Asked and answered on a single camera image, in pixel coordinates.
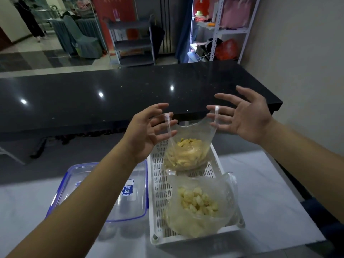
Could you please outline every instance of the black countertop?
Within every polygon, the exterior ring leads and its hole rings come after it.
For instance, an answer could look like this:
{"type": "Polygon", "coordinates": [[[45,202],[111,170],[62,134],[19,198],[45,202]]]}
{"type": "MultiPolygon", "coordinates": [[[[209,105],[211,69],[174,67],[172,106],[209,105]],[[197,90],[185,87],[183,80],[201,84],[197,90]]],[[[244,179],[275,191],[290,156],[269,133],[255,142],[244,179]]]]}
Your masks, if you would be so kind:
{"type": "Polygon", "coordinates": [[[282,105],[232,60],[2,78],[0,141],[114,128],[159,102],[179,121],[200,119],[207,104],[229,105],[214,94],[238,95],[236,85],[263,95],[272,113],[282,105]]]}

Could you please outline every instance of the finger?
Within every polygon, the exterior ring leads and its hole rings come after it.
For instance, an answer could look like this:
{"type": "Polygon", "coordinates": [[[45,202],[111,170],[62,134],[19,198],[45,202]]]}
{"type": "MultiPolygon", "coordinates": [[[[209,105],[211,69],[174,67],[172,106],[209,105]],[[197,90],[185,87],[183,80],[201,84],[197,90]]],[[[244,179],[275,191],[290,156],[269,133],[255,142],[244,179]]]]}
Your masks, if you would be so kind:
{"type": "Polygon", "coordinates": [[[255,92],[250,88],[243,88],[241,86],[236,86],[236,90],[241,94],[244,95],[250,102],[255,101],[256,99],[264,99],[262,95],[255,92]]]}
{"type": "MultiPolygon", "coordinates": [[[[216,115],[214,113],[208,113],[207,114],[207,117],[210,119],[215,119],[215,116],[216,115]]],[[[217,119],[221,120],[223,122],[226,122],[226,123],[232,123],[233,117],[219,114],[219,115],[217,115],[217,119]]]]}
{"type": "MultiPolygon", "coordinates": [[[[170,126],[176,125],[178,123],[178,120],[173,119],[170,121],[170,126]]],[[[154,133],[157,134],[158,132],[165,130],[167,128],[167,123],[160,123],[159,125],[156,125],[155,127],[153,127],[154,133]]]]}
{"type": "MultiPolygon", "coordinates": [[[[208,105],[207,109],[208,110],[215,110],[215,105],[208,105]]],[[[226,106],[219,106],[219,110],[218,110],[219,113],[226,114],[229,116],[233,116],[234,111],[235,111],[234,108],[226,107],[226,106]]]]}
{"type": "Polygon", "coordinates": [[[142,120],[148,120],[151,117],[157,116],[162,113],[162,110],[168,107],[168,103],[158,103],[148,108],[144,109],[143,111],[137,113],[137,116],[142,120]]]}
{"type": "MultiPolygon", "coordinates": [[[[172,130],[171,131],[171,136],[173,137],[175,134],[177,134],[177,131],[176,130],[172,130]]],[[[164,141],[164,140],[167,140],[169,138],[170,138],[170,135],[168,133],[160,134],[160,135],[156,136],[157,143],[159,143],[161,141],[164,141]]]]}
{"type": "Polygon", "coordinates": [[[232,125],[231,124],[215,124],[214,122],[210,123],[211,126],[217,128],[217,130],[224,131],[224,132],[232,132],[232,125]]]}
{"type": "Polygon", "coordinates": [[[226,93],[216,93],[215,98],[227,100],[236,106],[238,106],[240,102],[244,101],[243,99],[240,99],[237,96],[234,96],[232,94],[226,94],[226,93]]]}
{"type": "MultiPolygon", "coordinates": [[[[170,114],[170,118],[172,119],[173,112],[170,112],[169,114],[170,114]]],[[[159,116],[152,118],[149,123],[151,126],[156,126],[161,122],[165,122],[165,114],[161,114],[159,116]]]]}

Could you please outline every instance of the person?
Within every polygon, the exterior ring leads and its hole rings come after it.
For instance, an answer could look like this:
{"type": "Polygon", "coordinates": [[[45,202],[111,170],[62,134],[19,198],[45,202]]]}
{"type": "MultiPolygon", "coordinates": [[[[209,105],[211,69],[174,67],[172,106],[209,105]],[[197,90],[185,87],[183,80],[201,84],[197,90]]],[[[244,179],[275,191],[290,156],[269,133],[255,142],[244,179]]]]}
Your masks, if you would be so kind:
{"type": "Polygon", "coordinates": [[[41,37],[45,35],[33,17],[30,7],[23,0],[10,0],[10,2],[15,6],[32,35],[40,42],[41,37]]]}
{"type": "MultiPolygon", "coordinates": [[[[225,124],[211,125],[263,147],[343,222],[344,159],[274,120],[263,96],[249,88],[237,86],[237,90],[249,102],[230,94],[216,94],[216,98],[230,101],[236,108],[221,106],[219,118],[225,124]]],[[[166,133],[160,134],[166,128],[162,110],[167,106],[155,104],[137,113],[122,140],[7,258],[85,257],[136,164],[148,157],[154,145],[169,138],[166,133]]]]}

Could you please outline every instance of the clear plastic bag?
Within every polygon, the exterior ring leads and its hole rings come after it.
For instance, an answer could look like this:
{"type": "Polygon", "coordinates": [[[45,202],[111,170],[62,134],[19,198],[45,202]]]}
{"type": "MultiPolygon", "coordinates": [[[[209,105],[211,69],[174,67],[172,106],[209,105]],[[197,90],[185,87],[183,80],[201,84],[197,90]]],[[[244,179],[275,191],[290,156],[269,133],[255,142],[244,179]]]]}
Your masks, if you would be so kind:
{"type": "Polygon", "coordinates": [[[205,176],[190,178],[178,176],[175,171],[167,170],[167,180],[172,186],[172,197],[166,205],[163,217],[167,225],[176,233],[185,237],[196,238],[216,234],[233,217],[238,203],[238,187],[235,176],[225,173],[218,178],[205,176]],[[184,209],[179,188],[194,191],[199,187],[202,193],[217,203],[215,217],[199,215],[184,209]]]}
{"type": "MultiPolygon", "coordinates": [[[[211,113],[215,113],[214,122],[216,124],[218,122],[218,110],[219,106],[215,106],[215,111],[211,111],[211,113]]],[[[213,120],[205,117],[192,125],[174,125],[172,128],[178,131],[174,137],[171,137],[169,114],[165,114],[165,120],[170,135],[164,157],[165,168],[175,171],[190,170],[206,163],[206,156],[216,132],[216,128],[210,125],[213,120]]]]}

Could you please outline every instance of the container label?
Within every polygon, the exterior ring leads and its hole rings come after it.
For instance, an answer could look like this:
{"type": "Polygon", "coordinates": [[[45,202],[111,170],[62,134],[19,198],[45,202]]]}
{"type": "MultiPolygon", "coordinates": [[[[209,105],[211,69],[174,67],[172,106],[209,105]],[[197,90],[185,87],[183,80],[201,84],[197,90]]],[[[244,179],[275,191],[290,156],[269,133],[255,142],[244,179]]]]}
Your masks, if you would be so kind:
{"type": "Polygon", "coordinates": [[[122,190],[122,195],[131,195],[132,187],[134,185],[134,179],[128,179],[122,190]]]}
{"type": "Polygon", "coordinates": [[[79,181],[79,182],[76,182],[75,183],[75,188],[77,188],[80,184],[81,184],[82,181],[79,181]]]}

